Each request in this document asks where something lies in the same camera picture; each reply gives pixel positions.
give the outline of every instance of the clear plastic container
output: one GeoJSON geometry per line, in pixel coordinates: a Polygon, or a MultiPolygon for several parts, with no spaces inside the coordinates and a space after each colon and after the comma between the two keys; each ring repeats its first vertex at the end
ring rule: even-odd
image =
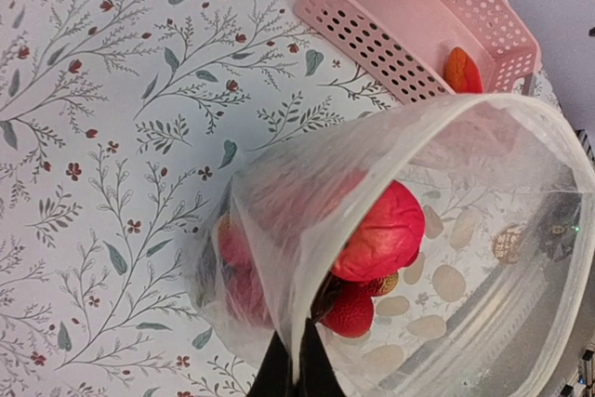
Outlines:
{"type": "Polygon", "coordinates": [[[375,301],[366,336],[320,327],[341,384],[374,397],[537,396],[587,284],[595,173],[536,99],[443,97],[271,147],[197,233],[192,302],[248,362],[273,328],[296,360],[321,282],[394,179],[424,208],[421,254],[375,301]]]}

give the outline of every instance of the table surface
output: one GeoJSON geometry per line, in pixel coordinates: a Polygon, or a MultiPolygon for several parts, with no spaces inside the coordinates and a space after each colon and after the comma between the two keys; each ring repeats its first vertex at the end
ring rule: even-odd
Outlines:
{"type": "Polygon", "coordinates": [[[0,0],[0,396],[245,395],[180,250],[242,163],[398,106],[294,1],[0,0]]]}

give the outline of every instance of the branch print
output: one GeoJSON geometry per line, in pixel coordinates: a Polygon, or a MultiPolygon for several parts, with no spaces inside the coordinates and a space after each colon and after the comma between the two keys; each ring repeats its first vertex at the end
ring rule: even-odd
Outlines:
{"type": "Polygon", "coordinates": [[[154,212],[151,221],[144,222],[147,224],[144,228],[143,222],[128,217],[132,209],[129,204],[133,199],[133,190],[126,186],[130,177],[130,171],[126,169],[127,160],[113,161],[113,152],[101,145],[99,151],[92,152],[90,157],[96,164],[96,175],[89,179],[89,183],[102,200],[98,211],[110,215],[116,225],[116,238],[100,242],[92,231],[88,248],[79,245],[80,264],[59,272],[63,282],[60,290],[70,297],[86,331],[86,339],[77,346],[72,341],[59,346],[67,353],[59,369],[72,364],[96,366],[110,379],[119,380],[128,387],[134,380],[134,370],[143,374],[178,371],[178,367],[162,354],[149,351],[153,337],[145,332],[171,330],[166,324],[156,321],[160,320],[160,314],[190,320],[196,319],[197,315],[185,304],[185,291],[164,288],[179,278],[180,250],[174,251],[170,266],[161,271],[153,264],[152,258],[162,256],[162,250],[165,252],[168,245],[174,244],[172,238],[165,238],[168,232],[184,229],[200,219],[198,213],[206,201],[200,193],[190,204],[176,198],[180,188],[197,177],[196,169],[186,171],[169,182],[166,168],[148,163],[149,172],[145,179],[154,189],[148,195],[154,212]],[[148,273],[141,290],[131,287],[138,280],[134,278],[139,278],[139,271],[148,273]],[[99,316],[104,302],[110,304],[99,316]],[[106,344],[109,339],[105,337],[107,334],[115,334],[111,346],[106,344]],[[128,359],[126,362],[122,361],[123,353],[128,359]]]}

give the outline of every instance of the red flower print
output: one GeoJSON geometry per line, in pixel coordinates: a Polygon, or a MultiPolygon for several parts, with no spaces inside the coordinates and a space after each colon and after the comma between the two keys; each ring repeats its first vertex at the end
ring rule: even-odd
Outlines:
{"type": "Polygon", "coordinates": [[[71,60],[71,63],[68,64],[68,71],[72,74],[77,74],[79,70],[83,67],[83,62],[80,60],[71,60]]]}
{"type": "Polygon", "coordinates": [[[29,56],[29,48],[27,46],[22,46],[19,49],[19,55],[17,56],[17,58],[19,58],[20,60],[26,60],[28,56],[29,56]]]}
{"type": "Polygon", "coordinates": [[[101,2],[101,4],[99,4],[99,8],[101,8],[101,11],[106,13],[113,8],[113,2],[111,0],[104,0],[101,2]]]}
{"type": "Polygon", "coordinates": [[[78,165],[78,163],[69,163],[68,169],[66,169],[66,175],[70,177],[74,181],[78,181],[78,176],[83,174],[83,169],[78,165]]]}
{"type": "Polygon", "coordinates": [[[108,141],[108,149],[106,150],[109,153],[116,153],[118,152],[118,148],[120,147],[120,143],[114,143],[112,140],[108,141]]]}
{"type": "Polygon", "coordinates": [[[225,85],[225,87],[227,87],[227,89],[230,92],[237,92],[238,88],[240,88],[240,86],[238,86],[238,83],[232,79],[230,79],[227,84],[225,85]]]}
{"type": "Polygon", "coordinates": [[[178,355],[178,362],[176,363],[176,366],[177,367],[182,367],[182,366],[189,367],[190,366],[190,363],[188,362],[189,360],[190,360],[190,357],[188,357],[186,355],[183,357],[181,355],[178,355]]]}
{"type": "Polygon", "coordinates": [[[45,366],[46,365],[46,357],[44,357],[43,355],[38,354],[37,352],[33,352],[31,357],[29,357],[33,360],[33,363],[36,366],[45,366]]]}
{"type": "Polygon", "coordinates": [[[135,234],[139,234],[140,233],[140,220],[137,220],[136,222],[132,219],[128,220],[128,232],[130,234],[135,233],[135,234]]]}
{"type": "Polygon", "coordinates": [[[89,306],[91,307],[99,307],[99,298],[95,298],[92,295],[89,297],[89,306]]]}
{"type": "Polygon", "coordinates": [[[203,181],[207,181],[211,177],[213,177],[213,173],[211,172],[211,168],[208,167],[208,166],[205,169],[199,170],[198,171],[198,175],[203,178],[203,181]]]}

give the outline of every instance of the red fruit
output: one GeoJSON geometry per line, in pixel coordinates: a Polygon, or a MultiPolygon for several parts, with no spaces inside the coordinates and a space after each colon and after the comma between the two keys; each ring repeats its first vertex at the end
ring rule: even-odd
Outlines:
{"type": "Polygon", "coordinates": [[[444,68],[444,81],[456,93],[483,93],[482,78],[475,62],[462,48],[456,47],[444,68]]]}
{"type": "Polygon", "coordinates": [[[256,271],[237,271],[226,287],[231,317],[255,327],[272,328],[271,315],[256,271]]]}
{"type": "Polygon", "coordinates": [[[357,283],[370,297],[383,297],[389,294],[399,283],[399,273],[394,273],[386,278],[375,279],[367,283],[357,283]]]}
{"type": "Polygon", "coordinates": [[[414,195],[393,181],[355,229],[331,272],[360,283],[394,274],[416,260],[425,226],[414,195]]]}
{"type": "Polygon", "coordinates": [[[215,224],[215,235],[221,258],[238,270],[252,265],[252,256],[244,232],[231,222],[229,213],[221,216],[215,224]]]}
{"type": "Polygon", "coordinates": [[[323,324],[342,337],[358,338],[370,330],[373,319],[372,298],[360,286],[347,284],[323,324]]]}

